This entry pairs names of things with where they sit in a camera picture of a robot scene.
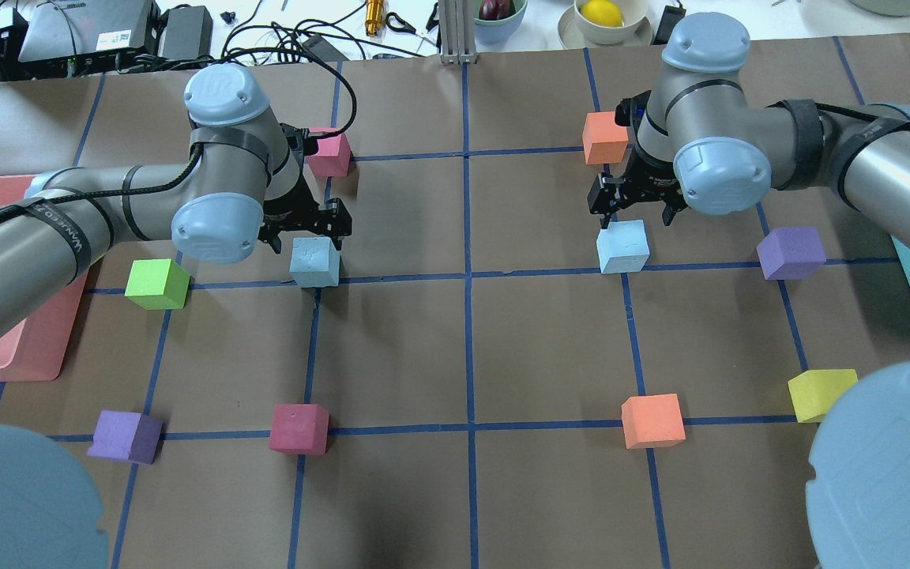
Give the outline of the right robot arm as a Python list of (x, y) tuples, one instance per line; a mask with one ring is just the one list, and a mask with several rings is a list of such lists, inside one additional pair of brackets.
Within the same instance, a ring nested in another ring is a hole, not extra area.
[[(739, 82), (749, 35), (697, 12), (673, 29), (653, 90), (622, 100), (634, 149), (602, 174), (588, 207), (603, 226), (621, 209), (663, 202), (722, 216), (771, 190), (827, 185), (910, 250), (910, 107), (782, 100), (749, 107)], [(910, 361), (850, 386), (817, 430), (807, 521), (821, 568), (910, 568)]]

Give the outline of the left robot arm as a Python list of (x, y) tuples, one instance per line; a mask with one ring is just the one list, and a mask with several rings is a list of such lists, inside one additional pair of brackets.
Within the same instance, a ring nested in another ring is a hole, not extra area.
[(279, 122), (249, 67), (214, 62), (188, 80), (192, 130), (185, 164), (70, 167), (36, 176), (0, 206), (0, 338), (79, 280), (116, 245), (169, 240), (214, 264), (248, 258), (282, 232), (352, 234), (339, 198), (324, 205), (303, 182), (303, 160), (335, 130)]

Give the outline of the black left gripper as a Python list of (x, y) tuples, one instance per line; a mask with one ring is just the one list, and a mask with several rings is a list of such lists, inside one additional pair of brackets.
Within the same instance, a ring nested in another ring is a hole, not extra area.
[(281, 123), (285, 154), (274, 164), (271, 183), (263, 202), (259, 240), (275, 254), (282, 253), (282, 232), (310, 232), (332, 238), (336, 251), (352, 234), (352, 216), (340, 198), (319, 204), (308, 187), (303, 166), (307, 156), (317, 151), (310, 130)]

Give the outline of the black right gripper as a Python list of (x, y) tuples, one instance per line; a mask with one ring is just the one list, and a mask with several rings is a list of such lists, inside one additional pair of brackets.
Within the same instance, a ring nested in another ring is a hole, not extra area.
[(622, 174), (597, 174), (588, 192), (588, 211), (597, 216), (600, 230), (606, 230), (619, 210), (646, 202), (662, 202), (661, 220), (671, 227), (679, 212), (687, 209), (678, 177), (671, 162), (650, 157), (637, 147), (627, 155)]

